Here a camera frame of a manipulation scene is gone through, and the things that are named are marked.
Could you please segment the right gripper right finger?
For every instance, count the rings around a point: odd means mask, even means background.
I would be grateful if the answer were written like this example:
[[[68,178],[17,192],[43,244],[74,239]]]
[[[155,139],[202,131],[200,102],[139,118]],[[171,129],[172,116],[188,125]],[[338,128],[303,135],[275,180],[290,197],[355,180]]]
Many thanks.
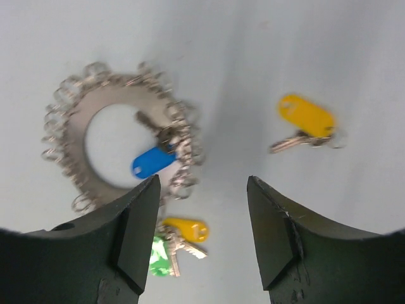
[[[258,177],[247,182],[263,289],[272,303],[403,303],[404,231],[326,218]]]

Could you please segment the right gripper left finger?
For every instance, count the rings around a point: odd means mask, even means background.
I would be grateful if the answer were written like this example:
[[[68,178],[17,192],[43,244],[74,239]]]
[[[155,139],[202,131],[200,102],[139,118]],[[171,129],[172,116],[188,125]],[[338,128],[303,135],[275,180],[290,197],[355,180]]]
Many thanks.
[[[1,230],[2,303],[137,303],[158,216],[158,176],[50,231]]]

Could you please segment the green tag key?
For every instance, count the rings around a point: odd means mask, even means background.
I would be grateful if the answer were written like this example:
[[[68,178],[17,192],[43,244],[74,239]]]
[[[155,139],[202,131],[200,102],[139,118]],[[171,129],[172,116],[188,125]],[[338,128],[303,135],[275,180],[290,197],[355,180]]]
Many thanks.
[[[153,276],[180,275],[177,260],[173,255],[175,250],[176,246],[172,240],[164,236],[154,236],[149,259],[149,271]]]

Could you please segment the yellow tag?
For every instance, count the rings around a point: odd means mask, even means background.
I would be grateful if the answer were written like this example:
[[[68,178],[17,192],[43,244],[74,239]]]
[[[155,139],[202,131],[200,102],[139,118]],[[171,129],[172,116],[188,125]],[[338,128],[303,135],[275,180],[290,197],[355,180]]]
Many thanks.
[[[205,250],[196,245],[196,243],[205,242],[209,237],[209,229],[205,222],[169,217],[164,219],[163,225],[174,233],[175,248],[177,250],[185,250],[198,259],[208,256]]]

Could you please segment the blue tag key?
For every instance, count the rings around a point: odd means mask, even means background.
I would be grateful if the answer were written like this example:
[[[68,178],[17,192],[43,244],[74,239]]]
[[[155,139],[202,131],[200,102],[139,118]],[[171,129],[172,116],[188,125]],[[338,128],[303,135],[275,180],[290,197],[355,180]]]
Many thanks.
[[[171,126],[160,126],[143,111],[135,114],[135,119],[152,131],[156,138],[153,148],[137,156],[132,162],[132,174],[138,179],[146,179],[171,165],[176,160],[175,145],[172,143],[177,136]]]

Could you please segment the yellow tag key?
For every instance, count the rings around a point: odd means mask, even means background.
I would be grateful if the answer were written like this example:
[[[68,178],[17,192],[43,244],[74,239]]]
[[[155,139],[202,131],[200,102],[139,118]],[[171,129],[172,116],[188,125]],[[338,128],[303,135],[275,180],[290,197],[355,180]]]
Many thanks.
[[[347,145],[347,133],[339,128],[333,112],[302,95],[284,95],[277,103],[277,111],[281,118],[296,128],[296,132],[270,145],[270,154],[301,144],[332,149],[342,149]]]

